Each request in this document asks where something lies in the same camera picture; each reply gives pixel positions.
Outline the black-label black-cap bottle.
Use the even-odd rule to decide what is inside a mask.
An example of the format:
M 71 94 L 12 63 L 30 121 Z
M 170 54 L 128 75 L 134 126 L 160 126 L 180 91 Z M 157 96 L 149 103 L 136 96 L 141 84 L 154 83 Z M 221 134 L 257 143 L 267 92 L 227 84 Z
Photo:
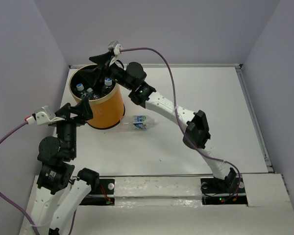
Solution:
M 87 97 L 89 100 L 100 99 L 100 95 L 96 93 L 92 88 L 88 88 L 86 91 L 87 91 Z

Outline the clear crushed bottle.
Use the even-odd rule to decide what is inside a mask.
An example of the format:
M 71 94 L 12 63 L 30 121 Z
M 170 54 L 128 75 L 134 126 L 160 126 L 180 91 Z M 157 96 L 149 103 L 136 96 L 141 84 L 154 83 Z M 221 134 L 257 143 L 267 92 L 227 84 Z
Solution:
M 113 81 L 111 78 L 105 77 L 103 87 L 101 89 L 101 96 L 104 97 L 108 95 L 113 89 Z

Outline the clear bottle white cap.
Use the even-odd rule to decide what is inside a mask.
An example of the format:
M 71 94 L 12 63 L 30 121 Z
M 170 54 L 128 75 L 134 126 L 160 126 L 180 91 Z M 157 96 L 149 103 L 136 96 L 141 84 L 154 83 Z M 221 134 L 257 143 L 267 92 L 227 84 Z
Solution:
M 80 99 L 83 99 L 87 95 L 87 91 L 85 90 L 84 86 L 82 83 L 78 83 L 76 85 L 76 92 L 77 92 L 77 97 Z

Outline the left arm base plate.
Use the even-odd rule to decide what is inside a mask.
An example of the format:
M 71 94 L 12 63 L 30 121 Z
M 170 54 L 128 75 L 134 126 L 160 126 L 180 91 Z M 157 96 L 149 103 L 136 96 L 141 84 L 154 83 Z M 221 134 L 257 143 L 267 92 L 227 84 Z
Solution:
M 80 172 L 76 177 L 69 180 L 69 184 L 71 189 L 67 198 L 73 205 L 114 205 L 114 197 L 109 196 L 114 192 L 114 181 L 102 181 L 96 172 Z

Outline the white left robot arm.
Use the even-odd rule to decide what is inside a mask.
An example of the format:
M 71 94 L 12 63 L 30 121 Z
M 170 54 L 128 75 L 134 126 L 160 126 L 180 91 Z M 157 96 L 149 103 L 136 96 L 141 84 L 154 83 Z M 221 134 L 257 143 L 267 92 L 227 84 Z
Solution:
M 61 235 L 70 217 L 81 201 L 97 191 L 99 174 L 84 168 L 78 172 L 69 193 L 60 201 L 70 185 L 76 153 L 76 129 L 92 119 L 93 112 L 87 98 L 75 106 L 66 103 L 56 112 L 48 106 L 33 115 L 38 125 L 47 124 L 56 128 L 56 136 L 41 140 L 37 160 L 42 167 L 37 179 L 36 196 L 25 235 Z

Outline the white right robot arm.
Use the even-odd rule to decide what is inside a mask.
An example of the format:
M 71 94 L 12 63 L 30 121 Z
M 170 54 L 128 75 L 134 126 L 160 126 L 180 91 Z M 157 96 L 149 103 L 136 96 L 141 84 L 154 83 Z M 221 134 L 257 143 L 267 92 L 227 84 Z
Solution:
M 125 106 L 120 88 L 129 90 L 128 97 L 138 106 L 154 111 L 177 124 L 183 143 L 196 150 L 213 173 L 212 188 L 217 192 L 236 194 L 241 182 L 238 168 L 214 157 L 205 147 L 210 140 L 206 114 L 179 107 L 146 82 L 147 73 L 138 62 L 124 66 L 115 55 L 106 53 L 89 58 L 91 65 L 77 70 L 69 80 L 69 90 L 76 102 L 86 100 L 92 114 L 88 124 L 99 130 L 110 129 L 125 119 Z

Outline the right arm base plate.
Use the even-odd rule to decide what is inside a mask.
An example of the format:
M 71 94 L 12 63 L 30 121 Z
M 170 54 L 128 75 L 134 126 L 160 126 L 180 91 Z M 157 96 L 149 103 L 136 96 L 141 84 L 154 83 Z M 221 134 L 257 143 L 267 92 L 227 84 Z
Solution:
M 202 205 L 248 205 L 243 179 L 238 185 L 238 178 L 236 178 L 234 187 L 230 190 L 221 189 L 215 185 L 216 182 L 214 178 L 200 180 Z

